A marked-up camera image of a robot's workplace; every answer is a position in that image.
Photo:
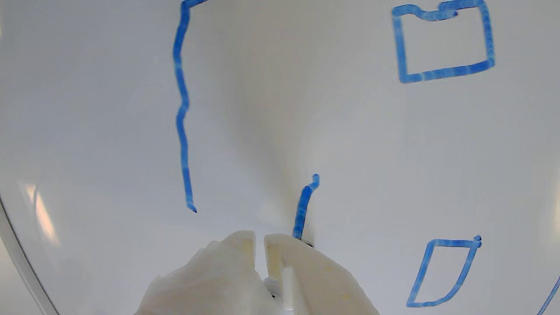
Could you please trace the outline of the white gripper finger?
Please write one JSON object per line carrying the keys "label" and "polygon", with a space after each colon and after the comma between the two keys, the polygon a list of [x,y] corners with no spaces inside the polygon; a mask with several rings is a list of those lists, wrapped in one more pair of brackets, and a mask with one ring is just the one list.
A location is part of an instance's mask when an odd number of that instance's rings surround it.
{"label": "white gripper finger", "polygon": [[150,283],[138,315],[283,315],[255,270],[256,235],[211,241],[188,263]]}
{"label": "white gripper finger", "polygon": [[356,278],[312,246],[285,234],[264,237],[271,295],[294,315],[376,315]]}

